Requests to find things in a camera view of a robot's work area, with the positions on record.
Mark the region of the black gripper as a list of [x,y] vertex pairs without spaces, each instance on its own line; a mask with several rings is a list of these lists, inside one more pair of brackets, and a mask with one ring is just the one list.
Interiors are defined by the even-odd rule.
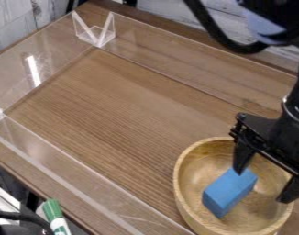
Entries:
[[276,180],[283,186],[276,201],[289,204],[299,199],[299,96],[284,97],[277,119],[247,113],[235,118],[232,169],[241,174],[256,153],[265,157],[292,175]]

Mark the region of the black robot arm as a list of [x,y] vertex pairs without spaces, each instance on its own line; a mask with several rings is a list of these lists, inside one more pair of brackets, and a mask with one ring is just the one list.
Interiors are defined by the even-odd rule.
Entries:
[[[228,38],[211,17],[201,0],[184,0],[209,36],[228,50],[253,54],[271,46],[299,48],[299,0],[233,0],[243,8],[248,29],[256,38],[240,44]],[[276,201],[289,204],[299,199],[299,69],[292,90],[281,100],[281,114],[271,119],[240,113],[231,129],[233,138],[232,169],[241,173],[256,154],[291,174]]]

